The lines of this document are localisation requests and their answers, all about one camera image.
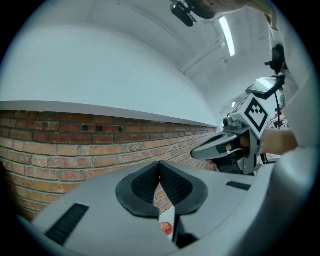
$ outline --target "black camera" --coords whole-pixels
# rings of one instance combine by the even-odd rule
[[[194,22],[197,22],[195,18],[191,15],[193,12],[195,15],[210,20],[215,17],[215,13],[205,11],[198,5],[197,0],[186,0],[186,7],[181,1],[171,4],[171,12],[182,21],[187,27],[192,27]]]

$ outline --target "white ceiling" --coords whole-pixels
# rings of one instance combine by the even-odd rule
[[[257,62],[251,59],[257,53],[263,51],[262,58],[269,54],[268,25],[261,12],[250,8],[225,15],[236,53],[229,57],[217,17],[203,20],[194,15],[198,23],[187,27],[171,13],[169,0],[64,0],[47,5],[51,9],[57,6],[56,12],[43,17],[38,13],[37,22],[79,21],[121,31],[166,56],[205,96],[212,96],[239,73],[252,72]],[[221,92],[224,95],[217,98],[220,106],[240,94]]]

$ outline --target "fluorescent light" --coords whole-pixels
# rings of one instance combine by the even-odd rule
[[[231,31],[230,31],[230,27],[228,25],[227,19],[226,17],[221,16],[218,18],[218,20],[223,29],[223,33],[226,39],[226,43],[228,45],[230,57],[232,57],[236,54],[236,51],[235,51],[235,45],[234,45],[234,41],[232,40],[232,35],[231,35]]]

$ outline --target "black vent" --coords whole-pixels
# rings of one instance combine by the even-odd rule
[[[246,190],[246,191],[248,191],[251,187],[251,185],[243,184],[235,181],[229,181],[226,185],[236,189]]]
[[[86,205],[75,203],[45,235],[63,246],[88,209]]]
[[[132,192],[141,200],[153,204],[159,185],[158,164],[135,178],[131,184]]]
[[[186,199],[193,190],[190,181],[163,164],[160,165],[160,183],[174,206]]]

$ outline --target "human hand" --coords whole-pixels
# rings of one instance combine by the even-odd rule
[[[241,135],[239,137],[239,139],[240,139],[240,145],[243,148],[245,148],[245,149],[249,149],[250,148],[250,137],[249,137],[248,133],[245,133],[245,134]],[[227,144],[225,144],[225,149],[226,149],[226,151],[231,151],[234,148],[232,148],[231,143],[227,143]],[[210,159],[206,160],[206,162],[211,166],[215,166],[215,163]]]

